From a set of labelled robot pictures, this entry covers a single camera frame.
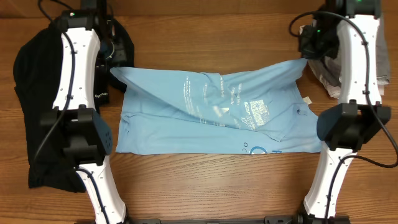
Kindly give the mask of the light blue t-shirt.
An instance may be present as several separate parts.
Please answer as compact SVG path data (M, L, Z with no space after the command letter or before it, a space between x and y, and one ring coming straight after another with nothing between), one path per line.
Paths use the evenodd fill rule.
M317 116L296 81L305 59L227 75L119 67L118 153L319 152Z

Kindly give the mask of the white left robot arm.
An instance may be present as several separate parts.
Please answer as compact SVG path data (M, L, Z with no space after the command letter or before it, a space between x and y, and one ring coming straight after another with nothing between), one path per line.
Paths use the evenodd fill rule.
M113 137L95 107L95 72L115 52L106 1L82 1L51 22L61 32L62 69L52 109L42 115L45 137L35 153L39 162L51 145L67 172L76 174L89 195L95 223L129 223L110 166Z

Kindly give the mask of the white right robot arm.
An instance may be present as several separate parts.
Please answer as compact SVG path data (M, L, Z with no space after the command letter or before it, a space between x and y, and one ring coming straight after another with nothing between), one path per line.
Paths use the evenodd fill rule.
M338 104L318 117L317 135L323 143L312 186L292 217L267 217L267 223L349 223L336 216L336 201L347 170L363 144L387 130L391 109L382 105L377 86L376 39L381 2L375 0L326 1L310 12L316 23L296 34L298 50L306 59L328 56L341 59Z

